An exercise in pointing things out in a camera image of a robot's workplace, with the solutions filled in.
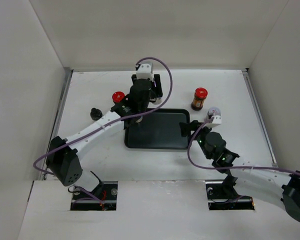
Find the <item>peppercorn bottle silver cap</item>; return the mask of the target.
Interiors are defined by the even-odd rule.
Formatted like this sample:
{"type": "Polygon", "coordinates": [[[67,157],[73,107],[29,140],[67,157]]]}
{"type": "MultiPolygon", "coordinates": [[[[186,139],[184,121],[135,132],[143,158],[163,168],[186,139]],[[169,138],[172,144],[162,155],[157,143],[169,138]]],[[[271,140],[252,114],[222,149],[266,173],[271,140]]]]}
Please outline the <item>peppercorn bottle silver cap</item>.
{"type": "Polygon", "coordinates": [[[162,103],[162,98],[161,97],[155,97],[150,99],[150,102],[154,105],[159,105],[162,103]]]}

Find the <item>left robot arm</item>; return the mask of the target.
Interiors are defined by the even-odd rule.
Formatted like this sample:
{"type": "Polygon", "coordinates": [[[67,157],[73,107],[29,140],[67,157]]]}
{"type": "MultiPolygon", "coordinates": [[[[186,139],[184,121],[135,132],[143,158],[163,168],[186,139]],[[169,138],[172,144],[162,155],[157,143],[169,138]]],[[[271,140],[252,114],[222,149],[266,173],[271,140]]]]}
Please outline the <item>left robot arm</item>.
{"type": "Polygon", "coordinates": [[[46,166],[51,174],[65,187],[84,188],[93,200],[102,195],[102,181],[95,173],[84,170],[81,160],[98,142],[139,123],[152,112],[148,109],[149,103],[163,97],[159,74],[137,73],[131,79],[128,95],[100,119],[72,136],[56,136],[50,141],[46,166]]]}

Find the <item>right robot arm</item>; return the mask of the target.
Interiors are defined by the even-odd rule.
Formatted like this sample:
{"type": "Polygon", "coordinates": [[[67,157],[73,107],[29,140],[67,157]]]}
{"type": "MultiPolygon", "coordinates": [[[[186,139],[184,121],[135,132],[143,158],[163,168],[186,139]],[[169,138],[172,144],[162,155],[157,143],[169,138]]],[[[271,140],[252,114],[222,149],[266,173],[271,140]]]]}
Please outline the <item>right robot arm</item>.
{"type": "Polygon", "coordinates": [[[245,164],[239,154],[227,149],[226,141],[207,122],[181,122],[179,127],[181,136],[190,138],[188,144],[197,141],[205,158],[212,161],[211,166],[198,165],[192,159],[189,162],[196,168],[226,175],[221,189],[226,197],[262,200],[300,223],[300,171],[245,164]]]}

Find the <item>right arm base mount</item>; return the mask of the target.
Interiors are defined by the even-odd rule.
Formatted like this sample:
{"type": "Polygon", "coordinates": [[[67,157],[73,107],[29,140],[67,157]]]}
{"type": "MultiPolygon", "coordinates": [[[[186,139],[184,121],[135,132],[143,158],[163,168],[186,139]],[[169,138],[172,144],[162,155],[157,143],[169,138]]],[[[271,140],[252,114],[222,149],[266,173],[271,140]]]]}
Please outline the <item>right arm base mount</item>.
{"type": "Polygon", "coordinates": [[[226,177],[224,180],[205,181],[210,211],[255,210],[253,198],[238,194],[234,190],[234,183],[233,177],[226,177]]]}

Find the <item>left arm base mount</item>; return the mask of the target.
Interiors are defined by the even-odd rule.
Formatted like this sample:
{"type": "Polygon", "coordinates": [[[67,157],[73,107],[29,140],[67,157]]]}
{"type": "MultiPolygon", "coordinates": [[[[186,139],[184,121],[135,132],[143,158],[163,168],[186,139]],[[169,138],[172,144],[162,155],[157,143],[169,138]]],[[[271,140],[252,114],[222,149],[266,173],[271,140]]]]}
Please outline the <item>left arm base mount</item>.
{"type": "Polygon", "coordinates": [[[71,211],[115,211],[117,209],[118,182],[105,181],[101,189],[88,193],[76,186],[69,186],[71,211]]]}

